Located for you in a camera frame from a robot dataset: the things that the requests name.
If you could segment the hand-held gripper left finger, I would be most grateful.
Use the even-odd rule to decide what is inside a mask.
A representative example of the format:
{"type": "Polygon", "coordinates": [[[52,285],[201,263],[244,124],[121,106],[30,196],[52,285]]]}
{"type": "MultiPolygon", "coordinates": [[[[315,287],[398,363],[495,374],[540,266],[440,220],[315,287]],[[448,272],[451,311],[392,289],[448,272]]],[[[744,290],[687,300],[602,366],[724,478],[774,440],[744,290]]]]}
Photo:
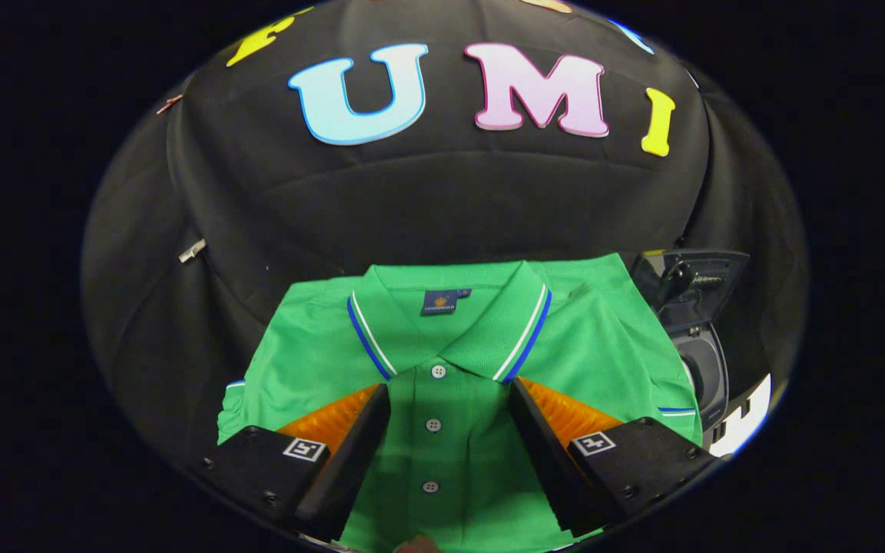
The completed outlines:
{"type": "Polygon", "coordinates": [[[340,540],[390,413],[380,382],[280,429],[248,425],[197,459],[197,482],[268,528],[340,540]]]}

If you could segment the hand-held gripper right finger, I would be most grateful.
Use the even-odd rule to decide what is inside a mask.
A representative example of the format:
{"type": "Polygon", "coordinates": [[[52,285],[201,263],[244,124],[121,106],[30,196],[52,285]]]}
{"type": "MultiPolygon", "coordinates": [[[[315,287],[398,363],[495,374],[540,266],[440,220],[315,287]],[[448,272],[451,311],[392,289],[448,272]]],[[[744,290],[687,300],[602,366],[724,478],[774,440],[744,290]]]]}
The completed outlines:
{"type": "Polygon", "coordinates": [[[575,538],[656,510],[720,465],[657,418],[621,422],[531,380],[512,381],[509,410],[559,527],[575,538]]]}

